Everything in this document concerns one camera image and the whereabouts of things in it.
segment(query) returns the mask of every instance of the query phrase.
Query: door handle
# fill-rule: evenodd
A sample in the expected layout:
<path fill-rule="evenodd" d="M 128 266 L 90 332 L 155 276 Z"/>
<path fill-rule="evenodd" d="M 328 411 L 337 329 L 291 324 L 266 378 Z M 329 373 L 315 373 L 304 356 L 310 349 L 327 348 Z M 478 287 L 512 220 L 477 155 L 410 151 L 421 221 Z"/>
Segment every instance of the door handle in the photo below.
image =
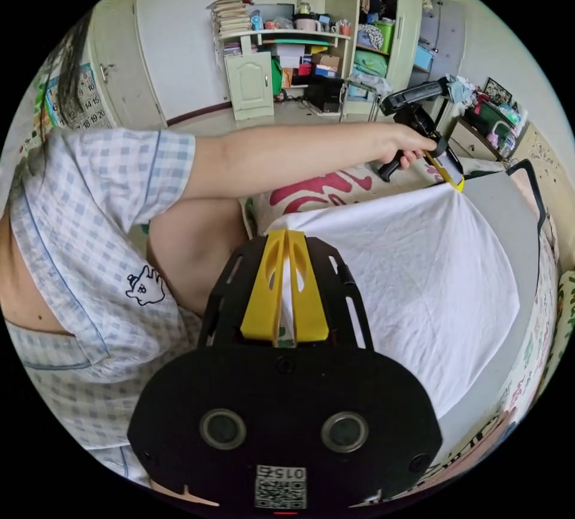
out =
<path fill-rule="evenodd" d="M 104 66 L 102 64 L 100 64 L 100 72 L 102 74 L 102 79 L 103 79 L 104 83 L 108 83 L 108 77 L 106 76 L 106 69 L 104 68 Z"/>

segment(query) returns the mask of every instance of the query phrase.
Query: hand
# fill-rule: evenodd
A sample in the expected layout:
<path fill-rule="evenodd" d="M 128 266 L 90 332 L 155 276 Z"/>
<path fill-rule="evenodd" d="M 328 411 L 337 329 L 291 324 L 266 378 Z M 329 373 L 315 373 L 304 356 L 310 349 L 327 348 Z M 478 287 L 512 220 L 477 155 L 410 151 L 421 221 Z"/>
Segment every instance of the hand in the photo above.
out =
<path fill-rule="evenodd" d="M 402 150 L 403 156 L 400 159 L 400 165 L 402 169 L 406 170 L 423 157 L 424 150 L 432 152 L 436 147 L 437 144 L 433 140 L 423 137 L 407 125 L 396 123 L 392 137 L 389 139 L 389 149 L 380 159 L 382 163 L 388 164 L 393 160 L 395 154 Z"/>

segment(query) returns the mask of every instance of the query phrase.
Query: long black hair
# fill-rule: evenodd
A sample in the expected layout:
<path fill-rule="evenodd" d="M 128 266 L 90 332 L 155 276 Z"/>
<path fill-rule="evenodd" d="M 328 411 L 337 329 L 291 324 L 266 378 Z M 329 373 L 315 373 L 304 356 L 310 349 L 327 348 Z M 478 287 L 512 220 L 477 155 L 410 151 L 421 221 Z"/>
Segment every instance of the long black hair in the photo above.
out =
<path fill-rule="evenodd" d="M 84 48 L 93 10 L 88 11 L 72 26 L 58 45 L 50 52 L 44 64 L 47 74 L 40 102 L 40 137 L 44 140 L 44 117 L 48 98 L 48 83 L 57 64 L 60 65 L 56 91 L 56 104 L 60 117 L 67 127 L 72 127 L 72 119 L 81 113 L 82 103 L 78 94 L 80 84 L 80 66 L 84 57 Z"/>

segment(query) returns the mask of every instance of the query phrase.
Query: woman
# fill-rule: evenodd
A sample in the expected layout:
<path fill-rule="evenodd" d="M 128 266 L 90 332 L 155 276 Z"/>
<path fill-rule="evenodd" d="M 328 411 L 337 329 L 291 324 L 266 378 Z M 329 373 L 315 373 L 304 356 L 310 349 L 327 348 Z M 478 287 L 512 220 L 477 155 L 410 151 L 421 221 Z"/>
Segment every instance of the woman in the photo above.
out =
<path fill-rule="evenodd" d="M 49 73 L 61 63 L 58 104 L 67 124 L 80 106 L 89 21 L 90 14 L 48 59 Z M 28 119 L 21 105 L 12 143 L 27 135 Z M 208 138 L 54 129 L 21 165 L 0 219 L 0 306 L 36 389 L 101 463 L 149 485 L 126 439 L 128 422 L 151 375 L 195 346 L 207 294 L 246 239 L 237 198 L 387 162 L 398 149 L 405 168 L 433 148 L 409 128 L 385 123 L 270 126 Z M 133 225 L 148 221 L 153 263 L 127 239 Z"/>

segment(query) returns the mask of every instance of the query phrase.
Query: floor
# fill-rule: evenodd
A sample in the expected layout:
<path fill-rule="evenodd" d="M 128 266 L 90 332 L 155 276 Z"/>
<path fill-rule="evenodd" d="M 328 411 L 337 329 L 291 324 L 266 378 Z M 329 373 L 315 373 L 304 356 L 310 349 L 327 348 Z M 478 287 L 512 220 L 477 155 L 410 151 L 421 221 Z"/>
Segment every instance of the floor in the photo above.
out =
<path fill-rule="evenodd" d="M 250 128 L 256 125 L 300 125 L 302 123 L 337 123 L 339 116 L 318 116 L 300 102 L 288 101 L 276 104 L 274 115 L 257 117 L 255 119 L 237 122 L 231 109 L 207 113 L 203 116 L 178 123 L 171 126 L 175 131 L 187 131 L 194 135 L 223 135 L 242 128 Z M 367 120 L 367 116 L 349 116 L 347 121 L 361 122 Z M 380 117 L 381 121 L 390 121 L 389 118 Z"/>

